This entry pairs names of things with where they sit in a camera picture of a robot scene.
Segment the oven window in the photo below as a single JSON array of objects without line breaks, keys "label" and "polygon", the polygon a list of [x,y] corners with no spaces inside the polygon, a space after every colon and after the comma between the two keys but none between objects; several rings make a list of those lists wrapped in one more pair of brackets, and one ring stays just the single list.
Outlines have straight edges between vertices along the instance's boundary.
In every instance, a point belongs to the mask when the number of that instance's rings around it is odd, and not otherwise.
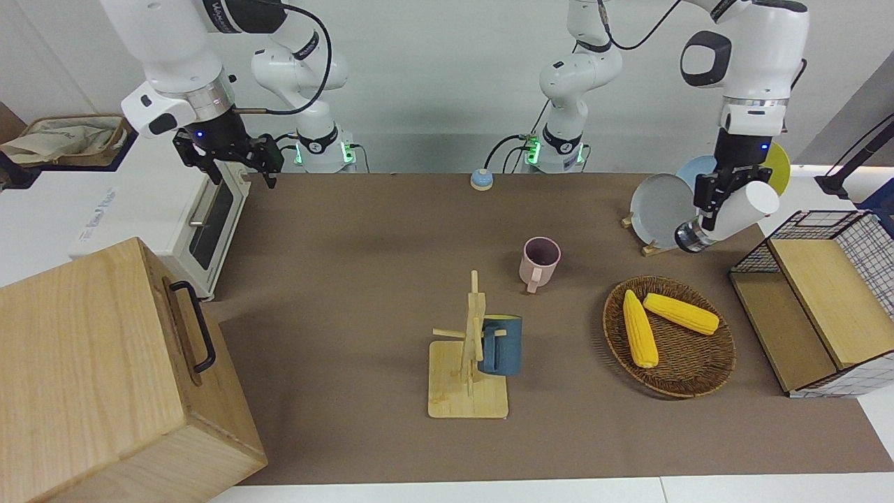
[{"label": "oven window", "polygon": [[217,193],[205,226],[196,229],[190,243],[190,254],[204,270],[208,270],[208,266],[211,265],[217,243],[220,242],[221,234],[224,232],[226,219],[230,215],[230,208],[232,208],[232,192],[226,182],[221,182],[220,191]]}]

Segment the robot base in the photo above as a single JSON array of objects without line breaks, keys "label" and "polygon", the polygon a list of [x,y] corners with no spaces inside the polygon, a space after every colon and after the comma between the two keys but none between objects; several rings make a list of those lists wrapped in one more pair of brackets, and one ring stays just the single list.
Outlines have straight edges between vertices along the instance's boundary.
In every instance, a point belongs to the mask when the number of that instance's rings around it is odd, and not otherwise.
[{"label": "robot base", "polygon": [[525,157],[525,165],[528,173],[546,173],[548,175],[559,175],[562,173],[580,173],[584,167],[584,159],[581,151],[583,143],[572,150],[569,154],[560,155],[552,149],[541,148],[539,155],[536,156],[536,163],[531,162],[531,157]]},{"label": "robot base", "polygon": [[353,135],[341,128],[338,138],[322,154],[311,152],[298,141],[296,156],[286,160],[283,173],[357,173],[352,142]]}]

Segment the brown table mat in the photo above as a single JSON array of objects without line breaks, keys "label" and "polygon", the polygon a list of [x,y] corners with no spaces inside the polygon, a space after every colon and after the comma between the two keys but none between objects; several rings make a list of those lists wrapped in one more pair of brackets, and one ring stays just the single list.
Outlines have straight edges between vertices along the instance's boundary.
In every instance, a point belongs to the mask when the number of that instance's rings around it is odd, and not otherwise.
[{"label": "brown table mat", "polygon": [[[642,175],[284,175],[260,179],[207,309],[270,465],[247,484],[485,481],[894,469],[859,403],[784,397],[726,273],[755,227],[700,256],[644,258],[619,226]],[[562,247],[524,294],[520,249]],[[490,313],[524,318],[506,420],[426,416],[433,327],[463,329],[468,273]],[[657,398],[612,364],[611,288],[685,281],[723,313],[738,363],[716,394]]]}]

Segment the wooden crate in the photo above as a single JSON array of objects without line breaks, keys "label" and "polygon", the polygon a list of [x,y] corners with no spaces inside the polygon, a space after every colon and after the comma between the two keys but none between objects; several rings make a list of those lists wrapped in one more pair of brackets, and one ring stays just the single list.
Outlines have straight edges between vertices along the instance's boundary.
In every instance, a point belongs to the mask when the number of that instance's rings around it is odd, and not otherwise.
[{"label": "wooden crate", "polygon": [[0,289],[0,499],[207,501],[266,465],[221,337],[138,239]]}]

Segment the corn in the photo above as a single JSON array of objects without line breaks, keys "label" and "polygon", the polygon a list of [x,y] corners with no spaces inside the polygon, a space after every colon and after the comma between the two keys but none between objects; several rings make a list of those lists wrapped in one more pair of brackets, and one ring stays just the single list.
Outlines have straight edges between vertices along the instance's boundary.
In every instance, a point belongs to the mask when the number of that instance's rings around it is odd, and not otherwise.
[{"label": "corn", "polygon": [[624,328],[633,363],[643,369],[651,369],[658,364],[658,348],[649,319],[645,316],[643,304],[633,291],[624,293]]},{"label": "corn", "polygon": [[643,306],[668,321],[673,321],[706,336],[716,332],[717,327],[721,324],[720,319],[714,313],[664,295],[646,295]]}]

